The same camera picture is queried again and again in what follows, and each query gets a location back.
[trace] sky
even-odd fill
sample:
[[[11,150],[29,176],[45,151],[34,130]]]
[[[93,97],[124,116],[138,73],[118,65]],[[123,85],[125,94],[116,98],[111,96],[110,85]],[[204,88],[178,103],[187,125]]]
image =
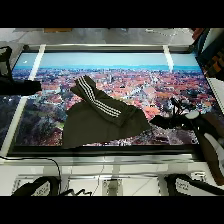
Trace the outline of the sky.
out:
[[[22,53],[16,66],[33,66],[37,53]],[[171,54],[174,66],[198,66],[193,54]],[[65,65],[168,65],[163,53],[45,53],[40,67]]]

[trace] dark green jacket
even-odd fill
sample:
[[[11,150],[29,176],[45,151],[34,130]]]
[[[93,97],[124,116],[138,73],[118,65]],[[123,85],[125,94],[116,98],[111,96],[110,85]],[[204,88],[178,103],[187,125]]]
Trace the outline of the dark green jacket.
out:
[[[150,128],[142,110],[96,88],[89,76],[75,80],[71,91],[83,99],[68,111],[63,148],[133,137]]]

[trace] white stripe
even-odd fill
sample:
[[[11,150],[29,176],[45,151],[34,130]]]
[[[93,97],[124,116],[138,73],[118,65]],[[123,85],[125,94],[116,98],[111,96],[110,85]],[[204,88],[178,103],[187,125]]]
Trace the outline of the white stripe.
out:
[[[120,111],[118,111],[118,112],[117,112],[117,110],[116,111],[113,111],[113,108],[107,106],[106,104],[100,102],[99,100],[96,100],[92,88],[88,85],[88,83],[86,82],[86,80],[84,79],[84,77],[81,77],[81,79],[83,81],[83,84],[85,84],[86,88],[89,89],[89,91],[91,93],[91,96],[92,96],[92,99],[94,100],[94,103],[95,104],[97,104],[97,105],[101,106],[102,108],[106,109],[107,111],[109,111],[109,112],[111,112],[111,113],[119,116],[119,114],[121,113]]]
[[[170,72],[173,71],[173,59],[171,57],[168,45],[163,45],[164,54],[166,56],[166,60],[170,69]]]
[[[33,81],[35,79],[37,70],[38,70],[39,65],[40,65],[40,61],[41,61],[41,59],[43,57],[43,54],[44,54],[45,46],[46,46],[46,44],[42,44],[40,46],[39,52],[38,52],[38,54],[36,56],[36,59],[34,61],[34,64],[33,64],[32,71],[31,71],[30,76],[28,78],[29,80]],[[28,99],[28,96],[23,96],[23,97],[21,97],[21,99],[19,101],[19,104],[18,104],[18,106],[16,108],[16,111],[14,113],[13,119],[12,119],[11,124],[9,126],[8,132],[6,134],[4,142],[2,144],[2,148],[1,148],[1,152],[0,152],[2,156],[7,156],[7,153],[9,151],[10,146],[11,146],[11,143],[12,143],[13,137],[15,135],[18,123],[19,123],[20,118],[22,116],[23,109],[26,105],[27,99]]]
[[[93,97],[94,97],[94,99],[95,99],[95,95],[94,95],[94,93],[93,93],[91,87],[88,85],[88,83],[86,82],[86,80],[84,79],[84,77],[81,77],[81,78],[83,78],[83,81],[85,82],[85,84],[87,85],[87,87],[89,87],[89,89],[90,89],[90,91],[91,91],[91,93],[92,93],[92,95],[93,95]],[[109,107],[108,105],[102,103],[102,102],[99,101],[99,100],[96,100],[96,99],[95,99],[95,101],[98,102],[99,104],[101,104],[102,106],[106,107],[107,109],[114,111],[114,113],[118,113],[118,114],[121,113],[119,110],[116,110],[116,109],[114,109],[114,108],[112,108],[112,107]]]
[[[118,117],[119,115],[117,114],[113,114],[111,113],[111,111],[108,111],[106,108],[103,108],[101,105],[98,105],[94,99],[92,99],[92,96],[89,95],[89,92],[88,92],[88,89],[86,89],[87,87],[85,86],[85,84],[82,82],[82,79],[78,79],[78,82],[80,84],[80,86],[82,87],[82,89],[85,91],[86,95],[88,98],[90,98],[90,100],[92,101],[92,103],[94,103],[100,110],[102,110],[103,112],[111,115],[111,116],[115,116],[115,117]]]

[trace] cityscape image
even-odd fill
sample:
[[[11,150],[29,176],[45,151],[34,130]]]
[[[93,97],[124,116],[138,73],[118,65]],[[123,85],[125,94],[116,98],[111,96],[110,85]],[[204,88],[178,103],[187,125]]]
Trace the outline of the cityscape image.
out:
[[[24,53],[14,70],[14,79],[29,77],[37,54]],[[60,146],[66,111],[82,99],[70,88],[75,79],[88,75],[98,89],[109,96],[143,110],[150,122],[155,115],[171,116],[171,97],[194,104],[201,113],[213,112],[222,120],[222,112],[196,63],[194,55],[171,54],[172,69],[160,53],[45,53],[35,80],[42,91],[29,96],[16,136],[16,145]],[[1,97],[0,141],[20,100],[19,96]],[[162,129],[151,124],[139,136],[114,140],[101,145],[183,145],[197,144],[193,131]]]

